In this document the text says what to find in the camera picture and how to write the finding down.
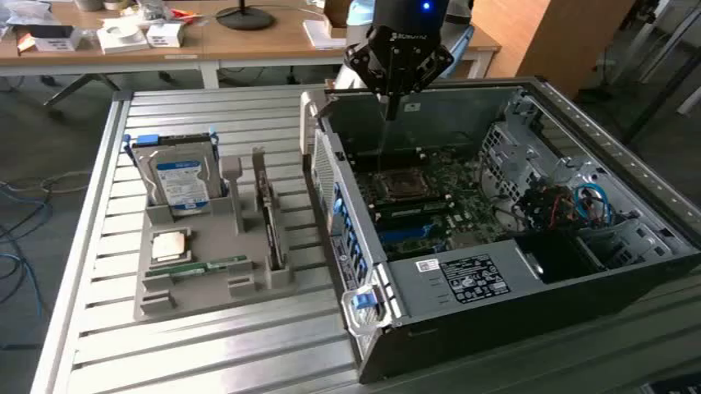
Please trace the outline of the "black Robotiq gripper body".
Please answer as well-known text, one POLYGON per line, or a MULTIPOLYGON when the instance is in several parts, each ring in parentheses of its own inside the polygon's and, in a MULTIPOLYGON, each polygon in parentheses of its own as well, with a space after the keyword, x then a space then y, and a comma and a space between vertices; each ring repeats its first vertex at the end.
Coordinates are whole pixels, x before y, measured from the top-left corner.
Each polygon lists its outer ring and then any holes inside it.
POLYGON ((369 31, 369 44, 388 47, 392 42, 417 41, 436 47, 441 43, 445 1, 378 0, 369 31))

